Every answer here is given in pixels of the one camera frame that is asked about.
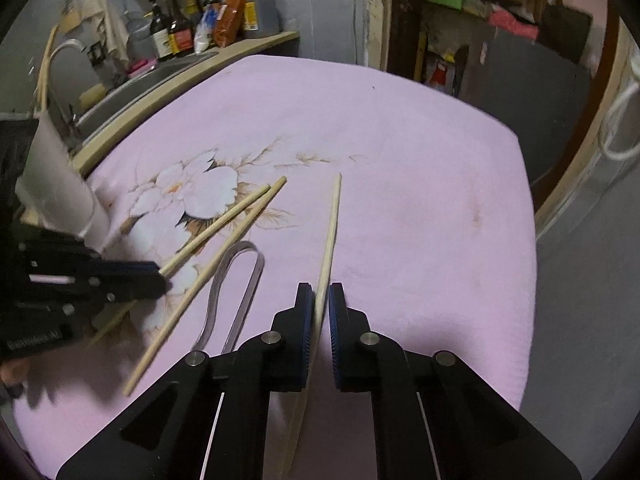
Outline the person's left hand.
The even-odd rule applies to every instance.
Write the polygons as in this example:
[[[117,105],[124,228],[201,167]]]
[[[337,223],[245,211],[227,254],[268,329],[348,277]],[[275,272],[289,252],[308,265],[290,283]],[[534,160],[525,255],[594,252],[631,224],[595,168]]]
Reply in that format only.
[[[2,400],[14,400],[22,395],[29,370],[29,359],[16,359],[1,364]]]

